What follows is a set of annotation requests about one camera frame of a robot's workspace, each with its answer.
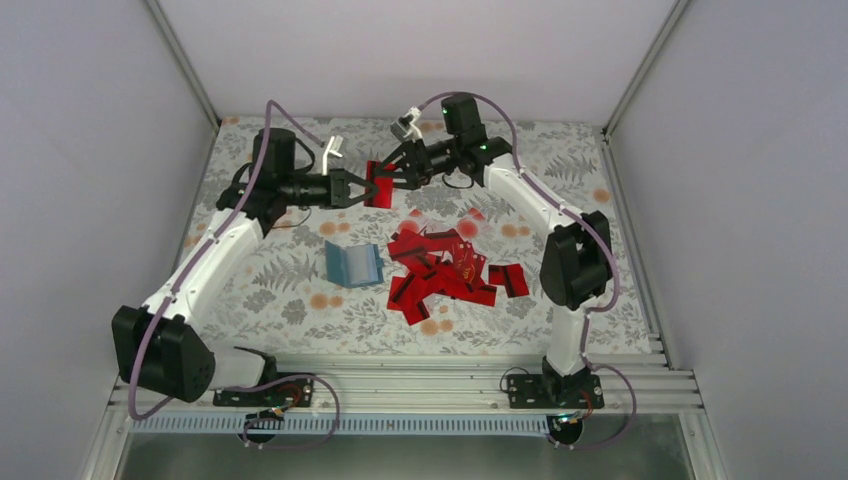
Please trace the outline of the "teal card holder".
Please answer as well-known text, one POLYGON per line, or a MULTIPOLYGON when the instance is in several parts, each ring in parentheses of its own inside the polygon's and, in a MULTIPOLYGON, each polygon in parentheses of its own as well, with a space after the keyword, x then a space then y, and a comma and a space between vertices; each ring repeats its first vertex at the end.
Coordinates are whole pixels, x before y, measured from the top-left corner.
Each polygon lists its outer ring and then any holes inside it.
POLYGON ((342 247, 326 241, 324 250, 329 282, 347 289, 384 282, 384 261, 376 244, 342 247))

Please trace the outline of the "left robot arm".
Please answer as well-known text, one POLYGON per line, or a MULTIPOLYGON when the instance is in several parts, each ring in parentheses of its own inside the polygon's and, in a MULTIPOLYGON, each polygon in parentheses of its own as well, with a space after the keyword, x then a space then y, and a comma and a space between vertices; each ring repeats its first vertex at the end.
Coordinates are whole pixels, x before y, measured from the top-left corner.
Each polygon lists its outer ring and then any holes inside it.
POLYGON ((314 172, 315 153, 288 129, 260 130, 252 160, 220 193, 200 240, 141 306, 122 306, 111 329, 119 376, 140 389, 193 402, 235 389, 255 405, 278 391, 273 359, 238 346, 209 346, 199 331, 242 261, 290 208, 346 209, 373 198, 377 186, 343 168, 314 172))

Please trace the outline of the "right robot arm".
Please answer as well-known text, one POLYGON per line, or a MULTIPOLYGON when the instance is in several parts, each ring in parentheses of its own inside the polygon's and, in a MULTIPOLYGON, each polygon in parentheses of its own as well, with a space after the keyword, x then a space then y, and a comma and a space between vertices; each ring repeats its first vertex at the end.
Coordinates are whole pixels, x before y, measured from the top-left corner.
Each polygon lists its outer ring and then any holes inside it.
POLYGON ((418 126, 425 107, 413 106, 391 124, 400 144, 375 174, 416 190, 437 174, 459 170, 530 222, 545 242, 540 284, 556 306, 541 391, 549 404, 565 407, 588 388, 593 373, 586 352, 591 316, 610 308, 589 302, 619 292, 609 220, 599 211, 572 206, 522 163, 514 122, 507 123, 509 140, 488 135, 478 105, 492 100, 471 92, 444 92, 434 99, 441 105, 448 139, 425 144, 418 126))

